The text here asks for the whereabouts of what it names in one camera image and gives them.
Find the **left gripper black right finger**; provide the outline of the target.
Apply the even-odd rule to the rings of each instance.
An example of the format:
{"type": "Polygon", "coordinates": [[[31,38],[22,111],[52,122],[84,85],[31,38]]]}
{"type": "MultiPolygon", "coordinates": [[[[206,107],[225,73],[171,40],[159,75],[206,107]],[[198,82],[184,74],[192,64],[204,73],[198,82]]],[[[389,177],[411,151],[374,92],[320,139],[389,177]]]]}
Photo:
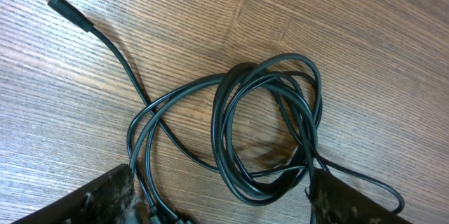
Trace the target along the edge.
{"type": "Polygon", "coordinates": [[[316,224],[411,224],[322,169],[313,174],[308,198],[316,224]]]}

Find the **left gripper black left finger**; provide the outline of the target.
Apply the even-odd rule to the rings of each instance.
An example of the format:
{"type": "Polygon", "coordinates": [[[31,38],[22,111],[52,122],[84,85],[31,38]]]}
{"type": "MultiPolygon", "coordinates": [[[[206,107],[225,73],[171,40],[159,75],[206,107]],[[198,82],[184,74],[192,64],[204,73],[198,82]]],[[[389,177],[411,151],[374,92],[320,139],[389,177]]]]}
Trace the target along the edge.
{"type": "Polygon", "coordinates": [[[124,223],[134,200],[128,164],[120,164],[14,224],[124,223]]]}

